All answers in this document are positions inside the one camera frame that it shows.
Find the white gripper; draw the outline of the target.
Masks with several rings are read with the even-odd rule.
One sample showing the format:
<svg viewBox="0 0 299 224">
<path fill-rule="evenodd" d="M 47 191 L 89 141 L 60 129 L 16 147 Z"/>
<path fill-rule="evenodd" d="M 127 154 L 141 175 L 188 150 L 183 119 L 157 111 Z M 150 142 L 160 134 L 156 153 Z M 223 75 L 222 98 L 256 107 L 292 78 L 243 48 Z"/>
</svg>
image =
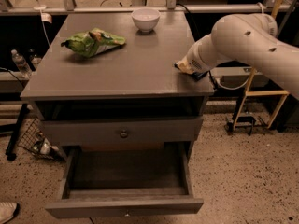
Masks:
<svg viewBox="0 0 299 224">
<path fill-rule="evenodd" d="M 194 71 L 205 73 L 230 61 L 230 58 L 216 51 L 211 35 L 205 35 L 190 47 L 186 57 L 176 63 L 176 68 L 184 74 L 192 75 Z"/>
</svg>

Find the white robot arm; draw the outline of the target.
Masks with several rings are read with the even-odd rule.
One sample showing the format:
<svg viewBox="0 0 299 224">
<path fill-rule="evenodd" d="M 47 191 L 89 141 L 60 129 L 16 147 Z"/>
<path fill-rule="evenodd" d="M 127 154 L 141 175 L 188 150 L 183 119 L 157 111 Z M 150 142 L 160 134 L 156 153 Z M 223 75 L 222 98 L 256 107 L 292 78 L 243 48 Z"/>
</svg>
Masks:
<svg viewBox="0 0 299 224">
<path fill-rule="evenodd" d="M 255 68 L 299 99 L 299 48 L 277 40 L 277 31 L 275 19 L 264 13 L 224 16 L 175 67 L 199 80 L 214 67 L 237 61 Z"/>
</svg>

